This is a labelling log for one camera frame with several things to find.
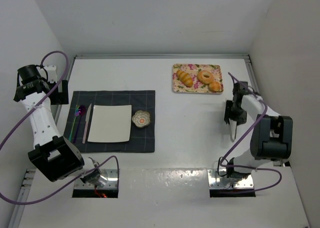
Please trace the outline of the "small round bun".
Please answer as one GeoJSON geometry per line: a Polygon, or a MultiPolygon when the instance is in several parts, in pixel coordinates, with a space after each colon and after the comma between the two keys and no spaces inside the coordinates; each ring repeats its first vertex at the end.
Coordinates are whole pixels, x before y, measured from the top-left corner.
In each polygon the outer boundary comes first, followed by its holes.
{"type": "Polygon", "coordinates": [[[219,93],[222,91],[221,84],[218,81],[212,81],[211,83],[209,83],[208,89],[214,93],[219,93]]]}

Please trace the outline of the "long striped bread roll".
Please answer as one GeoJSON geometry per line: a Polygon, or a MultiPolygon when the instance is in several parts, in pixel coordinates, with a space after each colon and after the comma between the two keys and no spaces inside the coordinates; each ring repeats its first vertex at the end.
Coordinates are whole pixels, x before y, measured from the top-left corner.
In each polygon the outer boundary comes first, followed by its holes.
{"type": "Polygon", "coordinates": [[[192,87],[193,86],[193,80],[192,77],[190,76],[189,73],[182,71],[182,70],[177,70],[176,72],[177,78],[187,87],[192,87]]]}

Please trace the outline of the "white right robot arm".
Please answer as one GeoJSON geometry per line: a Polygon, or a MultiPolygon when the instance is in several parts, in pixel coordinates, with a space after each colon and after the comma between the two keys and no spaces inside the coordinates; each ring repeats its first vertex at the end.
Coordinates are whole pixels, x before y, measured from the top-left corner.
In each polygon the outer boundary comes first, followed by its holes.
{"type": "Polygon", "coordinates": [[[224,121],[235,141],[237,127],[250,116],[254,123],[245,134],[252,133],[249,149],[226,163],[226,177],[233,180],[247,178],[253,169],[269,161],[288,159],[292,152],[293,119],[271,109],[247,82],[233,84],[233,99],[225,106],[224,121]]]}

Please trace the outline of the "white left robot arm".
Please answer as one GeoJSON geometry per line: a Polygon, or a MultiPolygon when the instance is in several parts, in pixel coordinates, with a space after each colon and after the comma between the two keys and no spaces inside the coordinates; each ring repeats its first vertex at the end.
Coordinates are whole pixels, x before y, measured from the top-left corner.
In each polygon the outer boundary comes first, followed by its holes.
{"type": "Polygon", "coordinates": [[[51,182],[68,176],[80,175],[83,183],[97,185],[101,171],[91,158],[83,158],[76,146],[61,135],[51,111],[51,105],[68,104],[68,81],[62,81],[62,91],[48,78],[41,76],[38,65],[27,65],[17,71],[17,87],[14,101],[21,102],[27,111],[33,130],[32,151],[28,152],[31,163],[51,182]]]}

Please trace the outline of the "iridescent green fork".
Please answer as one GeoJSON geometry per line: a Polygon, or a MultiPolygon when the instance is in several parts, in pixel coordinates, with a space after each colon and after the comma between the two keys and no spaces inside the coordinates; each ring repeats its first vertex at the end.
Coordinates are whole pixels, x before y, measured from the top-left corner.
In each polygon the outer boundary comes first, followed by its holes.
{"type": "Polygon", "coordinates": [[[74,117],[73,117],[73,121],[72,121],[72,126],[71,126],[71,130],[70,130],[69,138],[68,138],[69,141],[72,140],[74,125],[75,125],[76,119],[79,116],[79,114],[80,114],[80,106],[76,105],[74,117]]]}

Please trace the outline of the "iridescent purple spoon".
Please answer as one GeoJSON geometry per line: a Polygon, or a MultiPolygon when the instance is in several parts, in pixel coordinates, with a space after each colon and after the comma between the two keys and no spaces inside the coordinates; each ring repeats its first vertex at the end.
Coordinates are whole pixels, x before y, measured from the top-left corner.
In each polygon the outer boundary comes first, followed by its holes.
{"type": "Polygon", "coordinates": [[[80,105],[80,107],[79,107],[79,120],[78,120],[78,123],[77,123],[75,135],[74,135],[73,140],[72,140],[73,143],[76,142],[78,131],[79,131],[79,126],[80,126],[82,117],[86,114],[86,110],[87,110],[87,108],[86,108],[85,105],[80,105]]]}

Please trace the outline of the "white square plate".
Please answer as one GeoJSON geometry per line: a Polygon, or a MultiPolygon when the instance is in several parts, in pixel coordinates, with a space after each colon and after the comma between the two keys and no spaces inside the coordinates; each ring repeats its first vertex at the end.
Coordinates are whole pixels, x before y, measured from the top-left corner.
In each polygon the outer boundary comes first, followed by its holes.
{"type": "Polygon", "coordinates": [[[93,106],[88,142],[127,142],[131,133],[132,105],[93,106]]]}

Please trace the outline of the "floral rectangular tray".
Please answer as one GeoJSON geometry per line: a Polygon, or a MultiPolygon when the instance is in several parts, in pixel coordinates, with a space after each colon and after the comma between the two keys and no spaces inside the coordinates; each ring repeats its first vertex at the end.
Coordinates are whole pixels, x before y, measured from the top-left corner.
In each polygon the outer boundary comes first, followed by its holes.
{"type": "Polygon", "coordinates": [[[212,64],[174,64],[172,90],[175,93],[222,94],[221,68],[212,64]]]}

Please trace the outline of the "small floral sauce dish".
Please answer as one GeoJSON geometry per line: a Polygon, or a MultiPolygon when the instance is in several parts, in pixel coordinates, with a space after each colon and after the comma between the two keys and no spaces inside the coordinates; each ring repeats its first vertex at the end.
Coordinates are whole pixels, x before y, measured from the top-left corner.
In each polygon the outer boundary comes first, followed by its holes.
{"type": "Polygon", "coordinates": [[[151,115],[148,111],[138,110],[131,118],[137,128],[143,128],[151,123],[151,115]]]}

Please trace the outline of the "pink handled knife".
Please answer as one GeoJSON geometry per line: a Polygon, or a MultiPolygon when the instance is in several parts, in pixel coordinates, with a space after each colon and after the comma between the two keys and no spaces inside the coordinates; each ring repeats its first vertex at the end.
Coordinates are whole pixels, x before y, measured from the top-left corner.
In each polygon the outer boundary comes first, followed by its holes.
{"type": "Polygon", "coordinates": [[[82,144],[85,144],[85,142],[86,142],[88,126],[89,126],[89,119],[90,119],[90,115],[91,115],[91,109],[92,109],[92,104],[89,105],[87,113],[86,113],[82,144]]]}

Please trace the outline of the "aluminium frame rail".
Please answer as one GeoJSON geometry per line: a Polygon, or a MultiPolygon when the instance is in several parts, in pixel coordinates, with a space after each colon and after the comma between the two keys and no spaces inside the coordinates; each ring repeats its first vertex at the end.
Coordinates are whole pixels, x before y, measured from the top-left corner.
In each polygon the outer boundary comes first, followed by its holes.
{"type": "Polygon", "coordinates": [[[249,60],[248,54],[95,54],[76,55],[74,60],[88,59],[243,59],[249,60]]]}

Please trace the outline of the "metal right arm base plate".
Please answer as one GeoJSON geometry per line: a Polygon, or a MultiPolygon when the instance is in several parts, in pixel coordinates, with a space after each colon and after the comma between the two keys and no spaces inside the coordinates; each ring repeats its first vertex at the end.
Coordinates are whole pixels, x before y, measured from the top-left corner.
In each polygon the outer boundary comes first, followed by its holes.
{"type": "Polygon", "coordinates": [[[227,170],[225,168],[220,168],[219,170],[216,168],[208,169],[207,177],[208,185],[211,190],[254,189],[254,182],[251,175],[243,179],[227,178],[227,170]]]}

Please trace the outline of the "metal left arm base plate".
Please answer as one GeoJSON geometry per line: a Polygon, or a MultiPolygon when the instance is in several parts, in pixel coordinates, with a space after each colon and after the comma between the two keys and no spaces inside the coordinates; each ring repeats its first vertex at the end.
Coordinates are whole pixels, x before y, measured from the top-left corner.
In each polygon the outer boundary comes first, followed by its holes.
{"type": "Polygon", "coordinates": [[[77,179],[73,187],[76,190],[118,189],[118,174],[117,169],[100,169],[77,179]]]}

